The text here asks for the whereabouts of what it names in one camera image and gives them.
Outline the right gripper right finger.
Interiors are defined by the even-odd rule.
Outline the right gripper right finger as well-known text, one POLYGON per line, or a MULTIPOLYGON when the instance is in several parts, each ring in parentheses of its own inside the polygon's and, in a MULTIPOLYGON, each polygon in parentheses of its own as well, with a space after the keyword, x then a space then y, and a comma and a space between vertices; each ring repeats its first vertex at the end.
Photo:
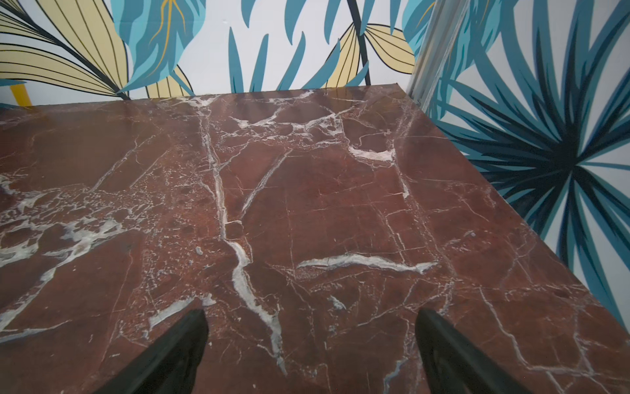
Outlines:
POLYGON ((432 393, 528 393, 435 310, 421 309, 415 338, 432 393))

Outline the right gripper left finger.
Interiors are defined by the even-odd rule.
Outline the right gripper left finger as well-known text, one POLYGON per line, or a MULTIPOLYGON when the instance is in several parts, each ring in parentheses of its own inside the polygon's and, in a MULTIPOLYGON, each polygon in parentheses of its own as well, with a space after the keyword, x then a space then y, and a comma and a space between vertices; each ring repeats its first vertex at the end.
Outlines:
POLYGON ((208 334, 204 311, 189 311, 96 392, 191 393, 208 334))

